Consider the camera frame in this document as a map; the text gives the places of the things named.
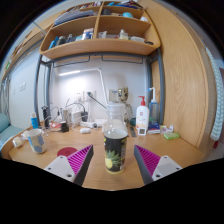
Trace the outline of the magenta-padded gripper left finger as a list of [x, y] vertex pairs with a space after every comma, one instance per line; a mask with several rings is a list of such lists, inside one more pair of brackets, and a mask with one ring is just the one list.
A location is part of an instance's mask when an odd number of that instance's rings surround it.
[[58, 156], [44, 170], [82, 186], [93, 154], [93, 146], [89, 145], [69, 156]]

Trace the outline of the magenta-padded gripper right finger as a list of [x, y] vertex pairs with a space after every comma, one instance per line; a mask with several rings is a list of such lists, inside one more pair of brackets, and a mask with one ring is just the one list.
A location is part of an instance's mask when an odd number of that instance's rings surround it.
[[169, 156], [158, 156], [138, 145], [134, 146], [134, 156], [145, 185], [182, 169]]

